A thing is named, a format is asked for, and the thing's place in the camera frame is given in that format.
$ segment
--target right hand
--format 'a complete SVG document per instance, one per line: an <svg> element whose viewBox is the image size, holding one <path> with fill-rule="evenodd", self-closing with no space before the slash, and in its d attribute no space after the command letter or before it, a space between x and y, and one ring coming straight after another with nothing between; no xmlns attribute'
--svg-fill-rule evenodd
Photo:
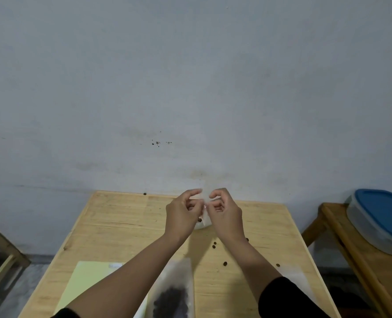
<svg viewBox="0 0 392 318"><path fill-rule="evenodd" d="M227 189L215 189L209 194L209 197L219 197L207 203L206 206L220 240L224 244L246 241L243 231L242 209L237 206Z"/></svg>

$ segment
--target plastic container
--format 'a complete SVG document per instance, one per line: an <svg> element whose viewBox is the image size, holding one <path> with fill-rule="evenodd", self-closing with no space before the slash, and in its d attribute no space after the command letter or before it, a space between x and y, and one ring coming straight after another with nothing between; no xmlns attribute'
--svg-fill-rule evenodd
<svg viewBox="0 0 392 318"><path fill-rule="evenodd" d="M392 255L392 193L358 189L351 198L348 219L365 240Z"/></svg>

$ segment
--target hand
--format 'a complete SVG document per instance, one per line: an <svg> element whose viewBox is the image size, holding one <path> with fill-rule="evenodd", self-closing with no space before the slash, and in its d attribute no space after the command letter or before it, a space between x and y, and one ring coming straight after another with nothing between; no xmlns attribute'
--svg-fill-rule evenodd
<svg viewBox="0 0 392 318"><path fill-rule="evenodd" d="M227 189L215 189L210 198L219 198L207 204L212 225L225 244L233 241L246 241L243 231L242 209L237 206Z"/></svg>
<svg viewBox="0 0 392 318"><path fill-rule="evenodd" d="M190 199L199 194L202 189L188 189L179 197L171 201L166 207L167 222L165 236L182 245L193 232L193 229L202 215L203 200Z"/></svg>

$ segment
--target table leg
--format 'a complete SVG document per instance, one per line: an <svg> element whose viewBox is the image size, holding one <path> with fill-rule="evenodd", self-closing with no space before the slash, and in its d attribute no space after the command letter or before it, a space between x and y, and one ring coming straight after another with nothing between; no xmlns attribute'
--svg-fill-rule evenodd
<svg viewBox="0 0 392 318"><path fill-rule="evenodd" d="M317 240L321 233L326 230L323 218L324 215L321 212L318 212L317 218L305 229L305 231L303 231L302 238L307 247Z"/></svg>

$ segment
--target wooden frame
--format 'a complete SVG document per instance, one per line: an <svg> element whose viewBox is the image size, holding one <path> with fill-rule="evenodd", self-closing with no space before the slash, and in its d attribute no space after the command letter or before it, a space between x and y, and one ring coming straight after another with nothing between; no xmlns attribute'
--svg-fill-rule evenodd
<svg viewBox="0 0 392 318"><path fill-rule="evenodd" d="M346 216L347 204L323 203L302 233L307 246L331 231L337 246L383 317L392 318L392 256L369 244Z"/></svg>
<svg viewBox="0 0 392 318"><path fill-rule="evenodd" d="M0 266L0 282L9 272L9 269L17 262L22 267L28 267L31 261L19 251L6 237L0 233L0 249L8 255L8 258Z"/></svg>

